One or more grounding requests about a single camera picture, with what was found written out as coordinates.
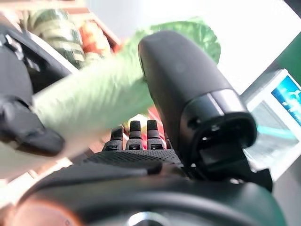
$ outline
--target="shelf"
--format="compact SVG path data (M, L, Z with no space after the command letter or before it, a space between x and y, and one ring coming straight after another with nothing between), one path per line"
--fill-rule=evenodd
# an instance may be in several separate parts
M1 10L37 10L44 8L81 8L84 0L0 0Z

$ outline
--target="textured black surface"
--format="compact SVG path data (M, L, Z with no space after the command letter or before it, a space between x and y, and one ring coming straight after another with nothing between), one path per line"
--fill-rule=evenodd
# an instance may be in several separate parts
M167 163L181 163L174 150L126 150L121 152L99 152L85 161L121 165L125 163L137 164L145 161L160 161Z

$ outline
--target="white wall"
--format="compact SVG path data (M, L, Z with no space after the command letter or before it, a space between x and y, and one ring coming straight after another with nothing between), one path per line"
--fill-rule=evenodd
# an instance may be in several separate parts
M220 70L242 93L301 31L282 0L87 0L124 39L150 24L202 16L220 41Z

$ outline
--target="orange object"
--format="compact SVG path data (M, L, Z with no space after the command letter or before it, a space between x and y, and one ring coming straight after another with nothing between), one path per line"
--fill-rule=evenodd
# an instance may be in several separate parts
M96 22L86 22L79 28L79 32L82 37L85 53L93 52L104 56L111 53L110 44Z

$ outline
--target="blue screen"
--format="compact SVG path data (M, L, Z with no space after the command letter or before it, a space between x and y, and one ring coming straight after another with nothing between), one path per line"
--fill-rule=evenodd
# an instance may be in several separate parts
M291 79L286 76L272 91L272 95L289 112L295 121L301 125L301 90Z

